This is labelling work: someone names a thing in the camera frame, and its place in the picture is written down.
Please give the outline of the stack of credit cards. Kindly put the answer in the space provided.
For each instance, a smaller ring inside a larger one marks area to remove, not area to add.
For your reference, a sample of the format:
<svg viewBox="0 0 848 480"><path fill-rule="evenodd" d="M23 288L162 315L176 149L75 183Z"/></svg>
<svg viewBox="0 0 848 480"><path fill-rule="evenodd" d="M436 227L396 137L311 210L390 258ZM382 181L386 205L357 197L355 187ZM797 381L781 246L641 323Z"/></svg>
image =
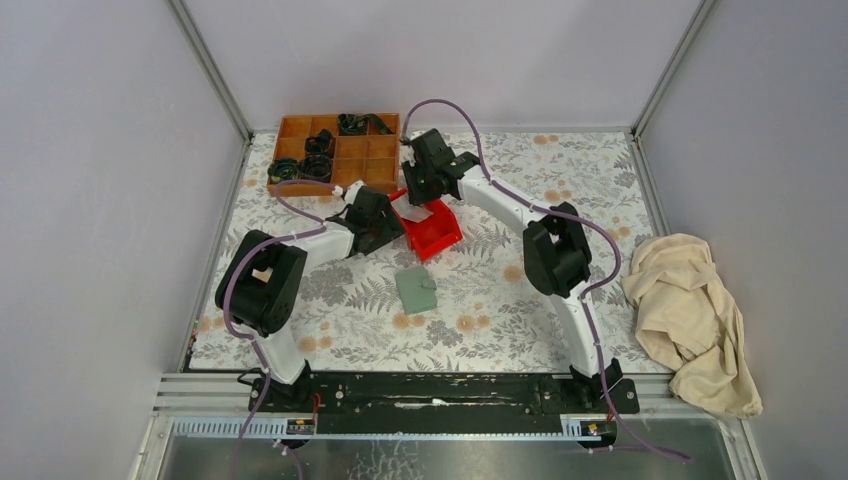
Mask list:
<svg viewBox="0 0 848 480"><path fill-rule="evenodd" d="M406 221L420 223L428 219L432 211L421 206L406 205L400 207L399 215Z"/></svg>

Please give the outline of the green card holder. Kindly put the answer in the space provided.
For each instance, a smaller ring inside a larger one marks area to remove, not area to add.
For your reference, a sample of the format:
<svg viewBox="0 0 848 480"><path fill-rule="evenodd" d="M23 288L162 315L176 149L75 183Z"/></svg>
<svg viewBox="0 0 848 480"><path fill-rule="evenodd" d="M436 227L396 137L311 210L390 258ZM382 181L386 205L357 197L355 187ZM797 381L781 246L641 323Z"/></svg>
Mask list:
<svg viewBox="0 0 848 480"><path fill-rule="evenodd" d="M406 315L416 315L437 308L437 284L423 266L397 272L395 284Z"/></svg>

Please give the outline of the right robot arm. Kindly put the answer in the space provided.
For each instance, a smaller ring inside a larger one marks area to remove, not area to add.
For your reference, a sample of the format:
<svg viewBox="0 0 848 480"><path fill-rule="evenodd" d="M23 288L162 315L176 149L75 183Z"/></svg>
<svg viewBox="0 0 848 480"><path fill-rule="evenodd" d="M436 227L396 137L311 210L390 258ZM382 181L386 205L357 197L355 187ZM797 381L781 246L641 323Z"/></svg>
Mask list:
<svg viewBox="0 0 848 480"><path fill-rule="evenodd" d="M568 205L543 207L507 182L487 174L478 156L457 154L436 129L401 144L412 150L402 163L411 204L419 206L452 196L475 206L521 237L524 273L531 285L548 297L569 343L570 370L583 378L573 386L575 402L597 412L613 398L607 367L598 348L599 330L580 305L588 286L592 253L577 212Z"/></svg>

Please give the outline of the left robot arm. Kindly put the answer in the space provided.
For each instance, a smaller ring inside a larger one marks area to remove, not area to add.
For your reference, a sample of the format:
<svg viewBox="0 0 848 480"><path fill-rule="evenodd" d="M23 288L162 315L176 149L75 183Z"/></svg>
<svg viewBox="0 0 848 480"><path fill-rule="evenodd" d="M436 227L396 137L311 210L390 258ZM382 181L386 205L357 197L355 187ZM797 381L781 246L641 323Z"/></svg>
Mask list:
<svg viewBox="0 0 848 480"><path fill-rule="evenodd" d="M343 194L344 208L299 233L274 237L250 230L215 294L225 327L251 343L272 398L288 411L309 401L302 378L307 360L294 340L293 314L302 278L325 263L369 255L404 235L389 195L357 182Z"/></svg>

